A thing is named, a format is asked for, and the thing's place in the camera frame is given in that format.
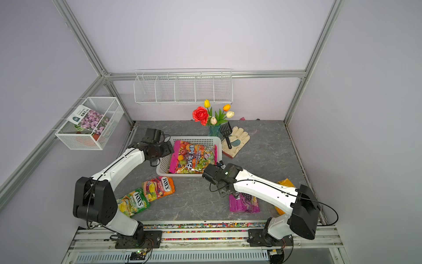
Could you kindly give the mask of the white plastic perforated basket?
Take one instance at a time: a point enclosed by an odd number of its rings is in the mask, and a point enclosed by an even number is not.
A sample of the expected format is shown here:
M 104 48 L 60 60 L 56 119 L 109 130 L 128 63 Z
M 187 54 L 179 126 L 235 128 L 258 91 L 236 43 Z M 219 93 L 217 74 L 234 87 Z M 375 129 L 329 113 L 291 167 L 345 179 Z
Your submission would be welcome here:
M 156 169 L 159 176 L 201 176 L 209 165 L 222 160 L 222 141 L 214 136 L 173 136 L 168 140 L 174 153 L 162 158 Z

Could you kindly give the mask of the purple candy bag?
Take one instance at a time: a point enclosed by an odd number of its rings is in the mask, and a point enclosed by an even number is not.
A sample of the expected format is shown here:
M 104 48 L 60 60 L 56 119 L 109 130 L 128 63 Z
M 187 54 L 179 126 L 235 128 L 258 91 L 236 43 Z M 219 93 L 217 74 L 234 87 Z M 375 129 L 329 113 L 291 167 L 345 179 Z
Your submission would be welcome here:
M 231 212 L 259 213 L 260 208 L 255 196 L 245 193 L 239 193 L 237 197 L 233 194 L 229 196 L 229 205 Z

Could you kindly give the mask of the pink fruit ball candy bag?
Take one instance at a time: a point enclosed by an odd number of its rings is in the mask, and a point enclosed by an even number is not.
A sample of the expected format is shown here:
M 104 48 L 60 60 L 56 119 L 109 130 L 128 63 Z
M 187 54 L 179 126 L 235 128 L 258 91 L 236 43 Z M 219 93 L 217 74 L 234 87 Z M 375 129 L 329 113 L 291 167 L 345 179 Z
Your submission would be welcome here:
M 208 165 L 216 164 L 217 153 L 216 145 L 207 146 L 178 140 L 174 143 L 169 173 L 202 174 Z

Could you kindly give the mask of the orange Fox's candy bag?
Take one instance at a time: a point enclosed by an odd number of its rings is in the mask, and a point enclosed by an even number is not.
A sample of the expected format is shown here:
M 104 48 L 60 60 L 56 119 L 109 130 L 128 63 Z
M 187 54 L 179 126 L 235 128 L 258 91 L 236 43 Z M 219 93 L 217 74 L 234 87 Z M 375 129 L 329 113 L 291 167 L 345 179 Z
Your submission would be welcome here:
M 175 193 L 175 186 L 172 178 L 157 177 L 143 182 L 142 190 L 147 201 L 152 202 Z

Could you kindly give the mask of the yellow orange candy bag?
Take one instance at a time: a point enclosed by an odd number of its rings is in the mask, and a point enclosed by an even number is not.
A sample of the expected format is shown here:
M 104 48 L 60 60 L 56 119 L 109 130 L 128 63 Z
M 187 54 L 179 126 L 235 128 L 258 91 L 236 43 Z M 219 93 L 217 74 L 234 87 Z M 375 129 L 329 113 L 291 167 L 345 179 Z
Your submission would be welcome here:
M 285 180 L 279 181 L 278 184 L 279 185 L 282 185 L 284 187 L 289 187 L 289 188 L 294 188 L 295 187 L 294 184 L 289 179 L 285 179 Z M 278 207 L 275 207 L 275 209 L 276 209 L 277 213 L 280 216 L 285 214 L 285 212 L 282 209 L 280 209 Z

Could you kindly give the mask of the green Fox's candy bag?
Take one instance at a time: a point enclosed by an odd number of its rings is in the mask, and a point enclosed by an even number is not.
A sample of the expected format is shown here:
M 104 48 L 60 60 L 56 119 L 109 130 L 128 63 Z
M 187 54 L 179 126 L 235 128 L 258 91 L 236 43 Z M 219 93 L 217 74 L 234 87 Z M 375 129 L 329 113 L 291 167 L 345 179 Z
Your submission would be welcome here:
M 150 207 L 141 188 L 135 189 L 117 201 L 118 209 L 128 217 L 132 217 Z

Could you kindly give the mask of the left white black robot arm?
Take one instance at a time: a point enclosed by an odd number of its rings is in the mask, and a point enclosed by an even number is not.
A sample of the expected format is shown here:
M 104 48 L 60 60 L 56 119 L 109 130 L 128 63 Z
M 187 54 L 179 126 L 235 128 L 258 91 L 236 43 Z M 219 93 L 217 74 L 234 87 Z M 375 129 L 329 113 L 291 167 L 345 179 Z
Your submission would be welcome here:
M 140 142 L 133 143 L 109 166 L 91 177 L 81 177 L 75 184 L 73 215 L 86 221 L 88 229 L 102 226 L 127 237 L 141 238 L 143 224 L 118 209 L 115 188 L 137 166 L 148 161 L 154 166 L 174 152 L 170 136 L 148 128 Z

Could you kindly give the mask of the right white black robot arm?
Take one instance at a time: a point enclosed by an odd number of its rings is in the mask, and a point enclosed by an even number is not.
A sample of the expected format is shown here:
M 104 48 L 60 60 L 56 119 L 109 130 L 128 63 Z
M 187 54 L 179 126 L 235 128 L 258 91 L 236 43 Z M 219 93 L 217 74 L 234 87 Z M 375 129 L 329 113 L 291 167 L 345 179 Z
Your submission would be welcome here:
M 290 234 L 315 239 L 321 206 L 308 186 L 286 187 L 231 163 L 225 168 L 209 165 L 202 177 L 215 185 L 218 192 L 249 194 L 281 209 L 284 214 L 269 219 L 265 235 L 276 240 Z

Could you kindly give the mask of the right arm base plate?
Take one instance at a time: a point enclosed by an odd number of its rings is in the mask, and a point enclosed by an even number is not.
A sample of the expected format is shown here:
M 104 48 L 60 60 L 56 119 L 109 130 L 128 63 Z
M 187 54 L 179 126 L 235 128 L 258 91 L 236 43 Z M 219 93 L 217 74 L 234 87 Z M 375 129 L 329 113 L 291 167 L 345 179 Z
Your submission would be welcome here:
M 293 245 L 293 237 L 285 236 L 282 239 L 273 238 L 264 228 L 249 229 L 247 243 L 250 247 L 285 247 Z

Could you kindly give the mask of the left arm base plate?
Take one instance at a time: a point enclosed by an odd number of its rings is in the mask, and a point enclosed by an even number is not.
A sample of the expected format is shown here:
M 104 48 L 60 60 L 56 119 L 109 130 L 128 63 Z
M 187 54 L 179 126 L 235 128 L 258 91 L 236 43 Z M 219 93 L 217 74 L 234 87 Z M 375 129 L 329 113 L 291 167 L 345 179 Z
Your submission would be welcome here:
M 142 231 L 134 236 L 114 235 L 116 249 L 158 249 L 162 242 L 162 231 Z

